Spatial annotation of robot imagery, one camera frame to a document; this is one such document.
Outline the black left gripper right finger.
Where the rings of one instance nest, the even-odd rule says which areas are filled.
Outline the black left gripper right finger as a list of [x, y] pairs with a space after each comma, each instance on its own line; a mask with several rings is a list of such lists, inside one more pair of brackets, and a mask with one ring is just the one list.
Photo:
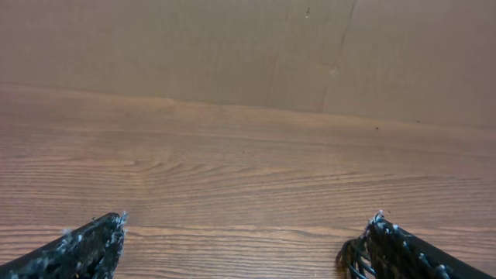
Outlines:
[[343, 244], [339, 268], [361, 279], [494, 279], [389, 222], [382, 211]]

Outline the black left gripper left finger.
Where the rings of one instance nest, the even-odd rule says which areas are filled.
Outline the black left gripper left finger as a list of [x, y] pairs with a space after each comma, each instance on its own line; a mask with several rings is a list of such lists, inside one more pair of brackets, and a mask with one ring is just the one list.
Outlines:
[[110, 212], [1, 265], [1, 279], [113, 279], [127, 214]]

